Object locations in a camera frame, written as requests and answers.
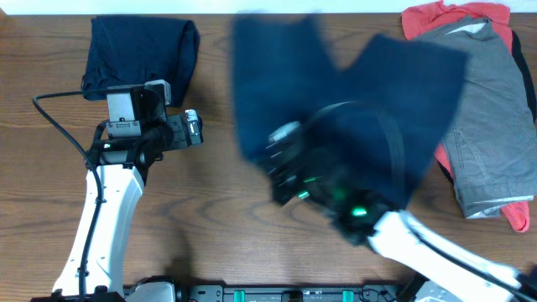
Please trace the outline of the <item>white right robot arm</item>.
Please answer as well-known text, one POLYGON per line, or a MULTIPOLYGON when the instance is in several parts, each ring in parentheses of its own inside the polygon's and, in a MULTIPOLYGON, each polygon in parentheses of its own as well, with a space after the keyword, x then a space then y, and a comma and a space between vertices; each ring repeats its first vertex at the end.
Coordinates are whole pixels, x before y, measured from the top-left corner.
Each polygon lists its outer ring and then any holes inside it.
POLYGON ((534 301, 536 280, 433 232, 384 193, 367 187, 345 162, 341 146, 318 140, 311 126, 288 122, 267 137, 273 198, 293 197, 318 207, 353 245, 412 268, 461 301, 534 301))

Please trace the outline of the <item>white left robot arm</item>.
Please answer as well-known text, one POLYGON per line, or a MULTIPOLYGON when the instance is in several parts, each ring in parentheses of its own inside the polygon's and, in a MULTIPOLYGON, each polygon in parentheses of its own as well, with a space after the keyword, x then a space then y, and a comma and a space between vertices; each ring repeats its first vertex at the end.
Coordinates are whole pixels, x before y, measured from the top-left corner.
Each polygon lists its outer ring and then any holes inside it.
POLYGON ((134 128, 139 121, 104 121, 96 128, 93 146, 97 148, 95 170, 86 176, 86 201, 70 258, 55 282, 53 291, 69 297, 96 293, 105 286, 123 293, 123 265, 133 214, 143 194, 148 168, 128 162, 119 154, 131 148, 155 146, 164 151, 199 145, 202 122, 194 109, 184 115, 168 116, 138 137, 102 139, 105 128, 134 128), (157 133, 173 133, 169 147, 157 133))

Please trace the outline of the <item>dark blue denim shorts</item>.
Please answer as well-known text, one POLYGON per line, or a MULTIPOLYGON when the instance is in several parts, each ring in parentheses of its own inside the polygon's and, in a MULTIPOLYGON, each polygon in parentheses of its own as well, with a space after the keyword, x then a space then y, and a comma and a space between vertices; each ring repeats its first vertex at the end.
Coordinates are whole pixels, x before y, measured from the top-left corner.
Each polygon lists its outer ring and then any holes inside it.
POLYGON ((242 153, 260 164, 269 156, 269 135, 300 122, 314 145, 336 148, 360 186, 406 207, 451 125, 468 57, 376 35, 339 69, 316 25, 312 17, 233 21, 232 99, 242 153))

